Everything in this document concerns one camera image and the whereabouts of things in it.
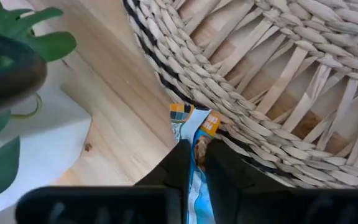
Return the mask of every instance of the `white pot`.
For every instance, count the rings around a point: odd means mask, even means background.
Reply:
[[[79,158],[91,116],[61,90],[39,92],[41,110],[28,119],[11,119],[0,132],[0,145],[20,136],[19,170],[12,185],[0,194],[0,211],[14,205],[26,192],[50,185]],[[35,97],[12,109],[13,114],[34,110]]]

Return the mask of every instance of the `colorful wrapper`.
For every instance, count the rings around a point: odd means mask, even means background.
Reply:
[[[170,105],[170,117],[175,139],[192,142],[187,223],[215,223],[204,174],[204,157],[206,146],[219,127],[219,113],[175,103]]]

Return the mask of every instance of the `black stripe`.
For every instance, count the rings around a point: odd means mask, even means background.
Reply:
[[[135,7],[140,6],[140,0],[133,0]]]
[[[143,51],[149,55],[150,57],[153,58],[153,60],[155,60],[156,63],[160,63],[161,66],[166,72],[171,73],[171,74],[175,74],[176,76],[178,75],[177,73],[175,73],[170,67],[166,66],[164,63],[162,63],[157,56],[154,54],[154,52],[152,52],[144,43],[144,41],[137,36],[139,42],[140,42],[140,46],[142,47]],[[195,107],[198,108],[205,108],[204,105],[197,103],[196,101],[190,99],[189,97],[187,97],[186,95],[184,95],[176,86],[172,85],[170,82],[166,81],[163,76],[161,74],[158,74],[160,81],[162,83],[163,86],[167,87],[168,89],[172,90],[176,95],[178,95],[183,101],[190,103],[192,105],[194,105]]]
[[[132,10],[132,8],[129,6],[127,0],[123,0],[122,1],[124,3],[124,7],[126,9],[126,11],[128,12],[128,15],[132,16],[136,22],[136,24],[139,26],[139,28],[146,34],[146,36],[149,38],[149,40],[151,41],[151,43],[153,45],[157,45],[157,40],[155,39],[155,37],[153,36],[153,34],[141,23],[141,21],[139,20],[139,18],[137,17],[137,14]],[[139,6],[139,2],[138,1],[134,1],[134,3]]]
[[[146,45],[146,43],[142,40],[141,37],[139,37],[139,35],[137,35],[137,39],[140,42],[140,45],[142,46],[142,49],[144,50],[144,52],[149,55],[150,57],[152,57],[152,59],[154,60],[154,62],[162,69],[164,69],[170,76],[172,76],[173,78],[176,78],[178,81],[180,81],[179,79],[179,75],[173,71],[173,69],[167,65],[165,65],[157,56],[156,54],[150,50],[148,48],[148,46]]]
[[[221,134],[223,135],[224,137],[228,138],[230,141],[232,141],[234,144],[240,146],[241,148],[243,148],[243,150],[247,151],[247,152],[252,152],[252,153],[255,153],[246,143],[240,141],[240,140],[237,140],[235,138],[233,138],[227,131],[223,131],[222,129],[218,129],[216,131],[216,133],[218,134]],[[245,160],[247,163],[259,168],[260,170],[264,171],[264,172],[269,172],[269,173],[273,173],[273,174],[277,174],[277,175],[280,175],[280,176],[283,176],[283,177],[287,177],[287,178],[296,178],[294,175],[292,175],[291,173],[287,173],[287,172],[284,172],[280,169],[274,169],[274,168],[270,168],[270,167],[267,167],[259,162],[257,162],[255,159],[251,158],[251,157],[247,157],[247,156],[244,156],[242,154],[240,154],[241,157],[243,158],[243,160]]]

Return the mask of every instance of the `wooden floor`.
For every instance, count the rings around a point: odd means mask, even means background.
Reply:
[[[68,30],[78,47],[49,66],[53,80],[93,122],[86,151],[60,185],[127,185],[147,174],[173,147],[168,106],[134,42],[120,0],[3,0],[6,8],[54,6],[65,15],[36,27],[37,33]]]

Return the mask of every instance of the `wicker basket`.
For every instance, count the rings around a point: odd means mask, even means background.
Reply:
[[[123,2],[170,97],[223,114],[217,138],[245,161],[358,188],[358,0]]]

